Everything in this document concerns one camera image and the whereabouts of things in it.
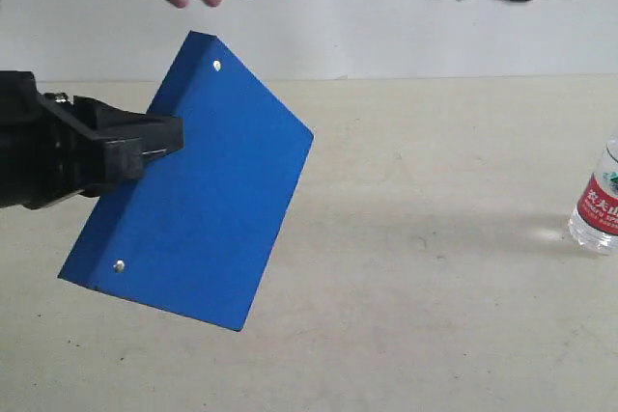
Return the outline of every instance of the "plastic bottle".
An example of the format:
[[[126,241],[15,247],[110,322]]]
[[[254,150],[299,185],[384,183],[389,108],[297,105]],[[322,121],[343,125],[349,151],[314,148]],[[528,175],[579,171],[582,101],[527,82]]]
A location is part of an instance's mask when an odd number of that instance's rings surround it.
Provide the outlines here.
[[[618,253],[618,133],[607,145],[569,220],[573,238],[604,255]]]

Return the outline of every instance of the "blue folder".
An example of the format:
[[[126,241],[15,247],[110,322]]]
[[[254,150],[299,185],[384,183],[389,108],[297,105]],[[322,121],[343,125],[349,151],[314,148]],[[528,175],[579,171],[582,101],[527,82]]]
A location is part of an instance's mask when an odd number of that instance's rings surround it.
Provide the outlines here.
[[[218,38],[196,32],[148,111],[183,118],[184,148],[98,200],[59,277],[238,331],[313,134]]]

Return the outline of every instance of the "metal rivet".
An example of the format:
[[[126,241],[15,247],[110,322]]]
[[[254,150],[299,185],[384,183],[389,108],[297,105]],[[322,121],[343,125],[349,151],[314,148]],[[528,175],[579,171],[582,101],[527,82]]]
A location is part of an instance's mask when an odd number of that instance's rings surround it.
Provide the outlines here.
[[[123,270],[125,270],[125,262],[124,261],[116,261],[116,263],[114,264],[114,270],[116,272],[122,272]]]

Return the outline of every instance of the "table surface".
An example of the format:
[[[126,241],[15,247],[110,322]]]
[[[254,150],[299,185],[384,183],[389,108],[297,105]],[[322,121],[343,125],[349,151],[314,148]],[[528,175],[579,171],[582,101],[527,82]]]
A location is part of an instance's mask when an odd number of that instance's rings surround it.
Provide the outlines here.
[[[56,279],[91,200],[5,209],[0,411],[618,408],[618,260],[566,230],[615,77],[269,86],[316,140],[246,328]]]

